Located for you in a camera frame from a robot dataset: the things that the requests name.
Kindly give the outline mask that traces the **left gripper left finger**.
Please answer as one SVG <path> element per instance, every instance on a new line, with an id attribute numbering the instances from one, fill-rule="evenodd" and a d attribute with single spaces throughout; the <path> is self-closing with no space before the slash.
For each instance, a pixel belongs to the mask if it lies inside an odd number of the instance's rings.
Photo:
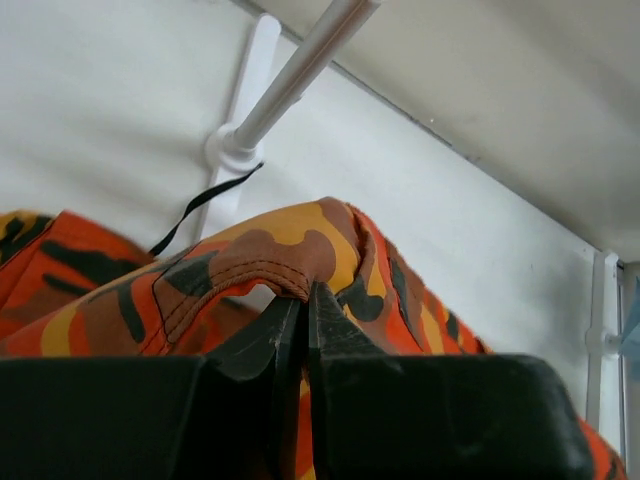
<path id="1" fill-rule="evenodd" d="M 216 478 L 295 477 L 299 316 L 298 300 L 275 299 L 207 355 Z"/>

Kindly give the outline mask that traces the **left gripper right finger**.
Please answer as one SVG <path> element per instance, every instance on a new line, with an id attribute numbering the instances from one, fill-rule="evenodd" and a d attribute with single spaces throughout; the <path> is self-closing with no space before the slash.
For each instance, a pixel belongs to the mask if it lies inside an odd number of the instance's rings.
<path id="1" fill-rule="evenodd" d="M 346 318 L 326 286 L 313 286 L 308 372 L 317 478 L 400 476 L 397 367 L 396 357 Z"/>

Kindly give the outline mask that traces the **orange camouflage trousers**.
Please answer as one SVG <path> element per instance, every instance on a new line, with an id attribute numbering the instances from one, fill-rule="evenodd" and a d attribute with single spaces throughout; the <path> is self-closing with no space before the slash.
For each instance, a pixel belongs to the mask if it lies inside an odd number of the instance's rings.
<path id="1" fill-rule="evenodd" d="M 622 479 L 544 361 L 496 354 L 361 211 L 275 210 L 166 259 L 82 217 L 1 218 L 1 475 L 218 479 L 207 355 L 300 302 L 295 477 L 313 462 L 309 303 L 324 285 L 400 379 L 397 479 Z"/>

